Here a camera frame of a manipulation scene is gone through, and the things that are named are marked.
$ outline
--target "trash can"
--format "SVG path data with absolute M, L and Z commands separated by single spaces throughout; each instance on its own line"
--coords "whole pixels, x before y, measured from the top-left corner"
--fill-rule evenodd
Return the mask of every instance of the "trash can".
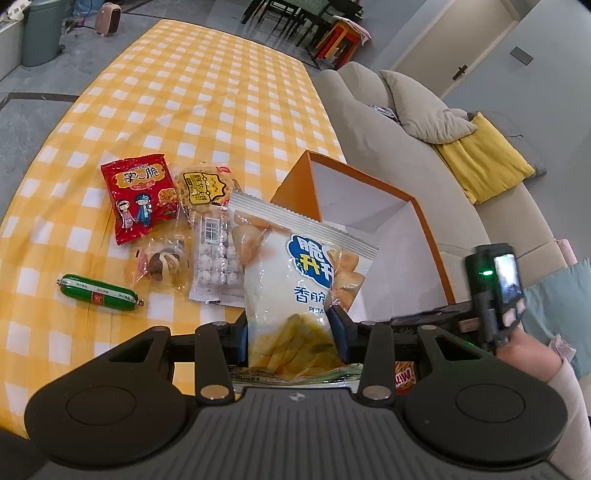
M 33 0 L 24 11 L 22 64 L 25 67 L 36 67 L 57 57 L 65 9 L 64 0 Z

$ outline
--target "hand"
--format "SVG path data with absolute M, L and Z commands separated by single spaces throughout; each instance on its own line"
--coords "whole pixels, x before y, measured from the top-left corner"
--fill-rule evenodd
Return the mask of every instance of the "hand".
M 496 350 L 496 357 L 546 383 L 562 367 L 562 360 L 556 352 L 519 327 L 509 337 L 509 344 Z

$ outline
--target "blue logo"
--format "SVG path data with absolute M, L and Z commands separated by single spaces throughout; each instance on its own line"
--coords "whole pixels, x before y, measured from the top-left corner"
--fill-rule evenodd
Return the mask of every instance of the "blue logo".
M 298 271 L 311 278 L 318 285 L 330 288 L 335 271 L 322 251 L 322 245 L 299 235 L 292 235 L 287 249 L 294 259 Z

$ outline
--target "tile floor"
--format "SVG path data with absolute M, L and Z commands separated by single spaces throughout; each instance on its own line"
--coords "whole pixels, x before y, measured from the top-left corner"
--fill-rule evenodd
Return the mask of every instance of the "tile floor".
M 180 20 L 215 28 L 256 41 L 304 62 L 310 75 L 319 72 L 303 48 L 280 37 L 281 26 L 273 30 L 278 16 L 267 14 L 259 24 L 258 15 L 240 23 L 250 0 L 128 0 L 118 32 L 111 37 L 97 35 L 90 28 L 78 28 L 62 35 L 65 52 L 38 67 L 17 67 L 0 80 L 0 105 L 8 92 L 81 94 L 113 59 L 143 35 L 160 18 Z M 89 19 L 87 25 L 93 25 Z M 43 142 L 59 123 L 70 104 L 46 100 L 11 100 L 0 106 L 0 219 L 10 204 L 28 166 Z

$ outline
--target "cartoon character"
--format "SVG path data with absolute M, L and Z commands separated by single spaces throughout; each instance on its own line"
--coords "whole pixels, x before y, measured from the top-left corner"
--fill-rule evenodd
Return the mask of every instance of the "cartoon character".
M 152 199 L 147 193 L 140 193 L 135 198 L 135 203 L 139 206 L 139 212 L 135 217 L 137 222 L 142 223 L 144 226 L 150 226 L 152 219 Z
M 117 209 L 119 210 L 121 220 L 123 221 L 123 228 L 128 230 L 133 227 L 134 218 L 129 212 L 129 202 L 127 200 L 121 200 L 117 202 Z

